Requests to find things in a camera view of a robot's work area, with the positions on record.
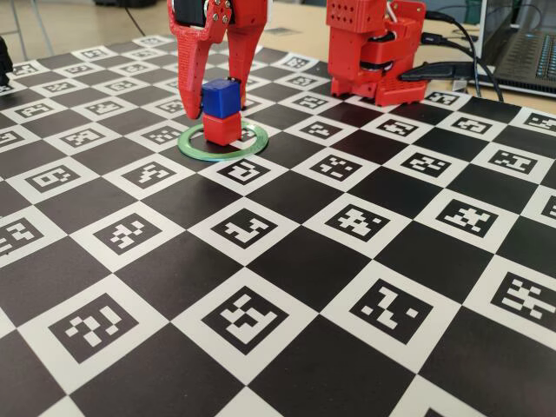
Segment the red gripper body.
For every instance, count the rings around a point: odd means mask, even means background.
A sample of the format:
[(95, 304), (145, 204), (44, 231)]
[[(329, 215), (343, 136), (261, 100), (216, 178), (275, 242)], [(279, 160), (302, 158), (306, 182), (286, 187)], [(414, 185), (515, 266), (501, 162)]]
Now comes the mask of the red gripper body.
[(171, 30), (193, 28), (200, 30), (217, 24), (227, 29), (265, 24), (267, 1), (205, 1), (182, 0), (171, 2)]

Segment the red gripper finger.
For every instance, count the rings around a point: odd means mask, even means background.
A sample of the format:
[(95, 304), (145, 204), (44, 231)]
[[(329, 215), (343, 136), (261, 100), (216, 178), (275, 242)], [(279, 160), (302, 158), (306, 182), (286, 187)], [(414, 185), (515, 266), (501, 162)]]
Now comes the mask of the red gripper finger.
[(186, 115), (196, 119), (201, 114), (202, 79), (209, 50), (221, 43), (226, 29), (217, 24), (203, 29), (178, 28), (171, 30), (171, 2), (167, 2), (170, 32), (177, 41), (178, 90)]
[(227, 30), (229, 76), (240, 83), (242, 108), (245, 106), (246, 101), (246, 82), (255, 55), (255, 49), (263, 30), (263, 24), (245, 27), (232, 25)]

